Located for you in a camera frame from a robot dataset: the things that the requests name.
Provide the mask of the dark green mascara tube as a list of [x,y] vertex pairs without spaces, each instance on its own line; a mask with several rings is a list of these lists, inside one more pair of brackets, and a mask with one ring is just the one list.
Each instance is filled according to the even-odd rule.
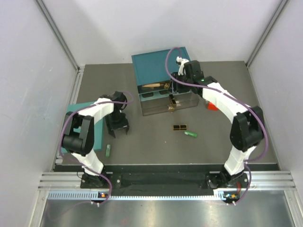
[[110,157],[110,151],[111,151],[111,145],[107,144],[106,151],[105,151],[105,157]]

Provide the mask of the clear acrylic drawer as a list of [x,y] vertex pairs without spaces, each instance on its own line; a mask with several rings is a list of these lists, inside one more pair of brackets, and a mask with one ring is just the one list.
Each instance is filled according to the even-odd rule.
[[161,90],[161,91],[154,91],[154,92],[140,94],[139,99],[141,102],[144,102],[144,101],[150,101],[150,100],[154,100],[154,99],[166,98],[169,95],[170,95],[170,93],[167,90]]
[[[198,95],[191,93],[191,92],[187,92],[187,93],[183,93],[183,94],[173,94],[173,96],[177,103],[175,111],[184,109],[184,108],[195,107],[199,103]],[[142,109],[143,116],[169,112],[169,110],[168,110],[168,105],[170,104],[169,97],[161,98],[161,99],[154,99],[154,100],[144,101],[144,102],[140,101],[140,103],[141,103],[141,109]]]

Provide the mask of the black gold lipstick horizontal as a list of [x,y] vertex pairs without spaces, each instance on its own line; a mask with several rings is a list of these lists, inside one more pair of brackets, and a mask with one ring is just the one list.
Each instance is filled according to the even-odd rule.
[[187,125],[186,124],[179,124],[179,125],[173,125],[174,131],[186,131]]

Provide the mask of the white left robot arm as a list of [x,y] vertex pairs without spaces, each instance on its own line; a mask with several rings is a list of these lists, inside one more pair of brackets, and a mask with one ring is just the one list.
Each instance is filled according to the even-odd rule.
[[82,165],[84,183],[103,187],[107,183],[104,164],[94,150],[95,125],[105,119],[109,135],[115,137],[116,130],[128,133],[130,125],[123,110],[128,100],[121,91],[102,95],[93,104],[75,112],[68,112],[64,118],[60,147],[71,153]]

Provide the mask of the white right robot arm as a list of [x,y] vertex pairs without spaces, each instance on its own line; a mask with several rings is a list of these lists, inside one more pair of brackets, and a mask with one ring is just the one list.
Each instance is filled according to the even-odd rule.
[[205,77],[198,61],[178,56],[177,72],[171,74],[172,81],[190,89],[194,94],[214,104],[231,122],[230,141],[232,148],[219,174],[207,174],[208,187],[232,187],[243,174],[244,165],[251,153],[263,140],[261,124],[264,122],[260,107],[241,104],[213,77]]

